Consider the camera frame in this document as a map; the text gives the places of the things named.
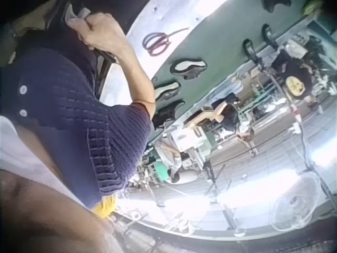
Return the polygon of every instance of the metal pole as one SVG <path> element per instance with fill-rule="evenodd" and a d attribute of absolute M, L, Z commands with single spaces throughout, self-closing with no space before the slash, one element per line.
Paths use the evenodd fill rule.
<path fill-rule="evenodd" d="M 305 139 L 305 135 L 304 135 L 304 127 L 303 127 L 303 124 L 302 124 L 301 115 L 299 115 L 299 113 L 297 112 L 296 106 L 294 104 L 292 104 L 292 102 L 290 101 L 288 96 L 285 94 L 284 90 L 280 87 L 279 83 L 277 82 L 275 77 L 271 74 L 271 72 L 267 68 L 265 68 L 264 66 L 260 65 L 260 68 L 262 69 L 263 73 L 265 73 L 272 80 L 272 82 L 275 84 L 277 89 L 286 98 L 288 106 L 289 106 L 291 112 L 294 114 L 295 120 L 299 124 L 300 129 L 301 129 L 305 165 L 306 165 L 306 167 L 309 171 L 314 172 L 319 177 L 322 191 L 324 192 L 324 194 L 329 199 L 332 208 L 335 210 L 335 212 L 337 212 L 337 203 L 334 200 L 334 196 L 333 196 L 332 192 L 330 191 L 328 185 L 325 183 L 323 178 L 319 175 L 319 173 L 314 168 L 314 162 L 312 161 L 311 152 L 310 152 L 310 149 L 309 149 L 309 147 L 306 143 L 306 139 Z"/>

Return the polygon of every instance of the hand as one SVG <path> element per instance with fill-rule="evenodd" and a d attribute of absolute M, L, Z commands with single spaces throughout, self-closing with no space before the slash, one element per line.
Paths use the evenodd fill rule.
<path fill-rule="evenodd" d="M 89 47 L 107 51 L 118 57 L 131 48 L 126 36 L 111 14 L 97 13 L 82 18 L 72 18 L 68 26 L 78 33 L 78 38 Z"/>

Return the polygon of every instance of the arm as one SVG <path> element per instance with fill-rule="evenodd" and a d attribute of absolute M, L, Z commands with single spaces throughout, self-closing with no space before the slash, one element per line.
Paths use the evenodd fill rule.
<path fill-rule="evenodd" d="M 143 104 L 152 118 L 156 110 L 154 88 L 133 49 L 130 47 L 116 57 L 128 82 L 132 101 Z"/>
<path fill-rule="evenodd" d="M 221 121 L 223 121 L 224 116 L 223 115 L 215 115 L 214 119 L 218 122 L 221 123 Z"/>
<path fill-rule="evenodd" d="M 89 49 L 110 52 L 118 59 L 127 79 L 132 101 L 143 104 L 152 118 L 155 113 L 153 85 L 118 22 L 110 14 L 97 13 L 85 20 L 72 18 L 67 25 L 77 31 L 78 37 Z"/>
<path fill-rule="evenodd" d="M 221 115 L 223 109 L 225 109 L 226 106 L 226 101 L 223 101 L 221 104 L 219 104 L 214 110 L 215 115 Z"/>
<path fill-rule="evenodd" d="M 175 157 L 180 157 L 180 152 L 176 148 L 174 148 L 170 145 L 167 145 L 165 143 L 161 143 L 160 147 L 164 150 L 167 150 L 167 151 L 173 153 Z"/>

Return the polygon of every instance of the shoe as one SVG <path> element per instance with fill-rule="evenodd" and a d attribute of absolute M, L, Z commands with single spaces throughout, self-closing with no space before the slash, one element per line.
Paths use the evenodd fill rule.
<path fill-rule="evenodd" d="M 250 39 L 246 38 L 243 41 L 242 47 L 249 60 L 253 61 L 257 65 L 262 64 L 262 59 L 257 56 L 253 47 L 253 42 Z"/>
<path fill-rule="evenodd" d="M 203 60 L 181 59 L 171 65 L 170 73 L 182 76 L 185 80 L 191 80 L 197 78 L 206 69 L 207 64 Z"/>
<path fill-rule="evenodd" d="M 290 7 L 291 6 L 291 0 L 262 0 L 263 8 L 269 13 L 274 12 L 275 6 L 277 4 L 283 4 L 287 7 Z"/>
<path fill-rule="evenodd" d="M 270 28 L 269 24 L 264 24 L 262 26 L 262 37 L 263 40 L 267 43 L 268 46 L 271 46 L 275 51 L 279 49 L 279 45 L 274 39 L 272 29 Z"/>
<path fill-rule="evenodd" d="M 168 106 L 165 106 L 158 110 L 158 112 L 153 116 L 152 122 L 154 129 L 163 129 L 164 123 L 167 121 L 174 121 L 175 120 L 175 112 L 178 108 L 183 106 L 185 101 L 177 100 Z"/>
<path fill-rule="evenodd" d="M 174 96 L 177 96 L 180 92 L 180 89 L 181 85 L 177 81 L 157 86 L 154 90 L 156 102 L 160 102 L 162 100 L 169 100 Z"/>

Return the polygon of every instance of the electric fan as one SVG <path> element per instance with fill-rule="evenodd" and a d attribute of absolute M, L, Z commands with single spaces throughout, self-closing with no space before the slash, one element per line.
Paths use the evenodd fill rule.
<path fill-rule="evenodd" d="M 300 175 L 296 183 L 276 200 L 271 213 L 274 229 L 286 232 L 305 227 L 311 220 L 320 192 L 320 179 L 315 173 Z"/>

